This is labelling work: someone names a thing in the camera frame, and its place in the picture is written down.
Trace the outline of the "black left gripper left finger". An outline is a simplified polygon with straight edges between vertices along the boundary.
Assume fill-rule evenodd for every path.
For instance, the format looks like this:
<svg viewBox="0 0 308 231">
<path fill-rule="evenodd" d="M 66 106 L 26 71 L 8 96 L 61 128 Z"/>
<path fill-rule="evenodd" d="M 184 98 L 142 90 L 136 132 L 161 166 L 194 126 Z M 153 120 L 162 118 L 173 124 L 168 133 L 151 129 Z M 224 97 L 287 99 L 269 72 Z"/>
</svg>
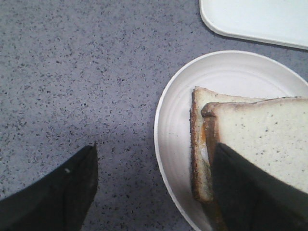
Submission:
<svg viewBox="0 0 308 231">
<path fill-rule="evenodd" d="M 98 188 L 96 146 L 85 146 L 54 171 L 1 200 L 2 231 L 79 231 Z"/>
</svg>

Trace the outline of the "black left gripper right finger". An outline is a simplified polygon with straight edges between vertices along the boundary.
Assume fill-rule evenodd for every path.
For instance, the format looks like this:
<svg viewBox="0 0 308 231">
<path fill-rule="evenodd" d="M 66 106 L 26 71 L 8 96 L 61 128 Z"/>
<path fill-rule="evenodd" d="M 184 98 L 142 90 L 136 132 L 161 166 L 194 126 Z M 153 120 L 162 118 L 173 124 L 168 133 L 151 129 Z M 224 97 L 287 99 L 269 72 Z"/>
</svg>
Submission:
<svg viewBox="0 0 308 231">
<path fill-rule="evenodd" d="M 308 195 L 218 143 L 212 187 L 230 231 L 306 231 Z"/>
</svg>

